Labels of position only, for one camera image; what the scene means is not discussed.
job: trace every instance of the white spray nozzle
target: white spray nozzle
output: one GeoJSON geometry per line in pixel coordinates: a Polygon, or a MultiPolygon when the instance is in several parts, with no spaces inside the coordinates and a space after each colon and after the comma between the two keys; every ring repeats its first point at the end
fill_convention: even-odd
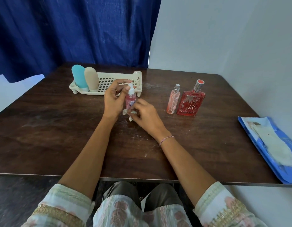
{"type": "Polygon", "coordinates": [[[128,86],[130,86],[130,89],[128,91],[128,95],[133,95],[134,94],[134,88],[133,88],[133,83],[128,83],[128,86]]]}

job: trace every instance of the beige plastic tray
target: beige plastic tray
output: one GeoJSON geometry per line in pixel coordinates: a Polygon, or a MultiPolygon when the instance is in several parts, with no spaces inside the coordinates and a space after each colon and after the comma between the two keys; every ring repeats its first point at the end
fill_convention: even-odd
{"type": "Polygon", "coordinates": [[[134,71],[132,74],[123,74],[123,73],[109,73],[109,72],[97,72],[99,76],[99,90],[97,92],[82,91],[79,88],[75,81],[69,85],[69,89],[72,90],[74,94],[78,92],[86,95],[104,95],[106,89],[111,85],[111,83],[116,79],[129,79],[132,80],[133,85],[136,87],[134,92],[136,96],[139,97],[142,92],[142,73],[140,71],[134,71]]]}

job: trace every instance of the sleeve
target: sleeve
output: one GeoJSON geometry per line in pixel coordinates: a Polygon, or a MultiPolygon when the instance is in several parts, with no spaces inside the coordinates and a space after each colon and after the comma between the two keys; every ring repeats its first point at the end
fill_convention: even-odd
{"type": "Polygon", "coordinates": [[[204,227],[267,227],[219,182],[208,188],[193,211],[204,227]]]}
{"type": "Polygon", "coordinates": [[[85,226],[94,206],[80,192],[55,184],[22,226],[85,226]]]}

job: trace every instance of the dark brown tabletop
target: dark brown tabletop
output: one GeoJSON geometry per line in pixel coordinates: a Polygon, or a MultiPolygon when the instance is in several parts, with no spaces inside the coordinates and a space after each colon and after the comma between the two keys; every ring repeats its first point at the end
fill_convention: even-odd
{"type": "MultiPolygon", "coordinates": [[[[0,174],[63,175],[99,123],[104,97],[73,94],[64,64],[0,113],[0,174]]],[[[93,64],[98,72],[142,72],[141,98],[153,104],[166,128],[210,173],[225,184],[281,182],[254,147],[237,117],[257,114],[221,77],[93,64]],[[197,79],[206,98],[196,117],[167,114],[171,90],[192,90],[197,79]]],[[[120,115],[108,144],[101,178],[173,181],[177,177],[157,142],[120,115]]]]}

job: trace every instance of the pink thread bracelet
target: pink thread bracelet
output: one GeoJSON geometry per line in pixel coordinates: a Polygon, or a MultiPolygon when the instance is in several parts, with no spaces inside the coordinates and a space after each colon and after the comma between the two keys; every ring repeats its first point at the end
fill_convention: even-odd
{"type": "Polygon", "coordinates": [[[170,136],[167,136],[167,137],[165,137],[165,138],[163,138],[163,140],[159,143],[159,146],[161,146],[162,145],[162,142],[163,141],[165,141],[165,139],[167,139],[167,138],[174,138],[174,136],[173,135],[170,135],[170,136]]]}

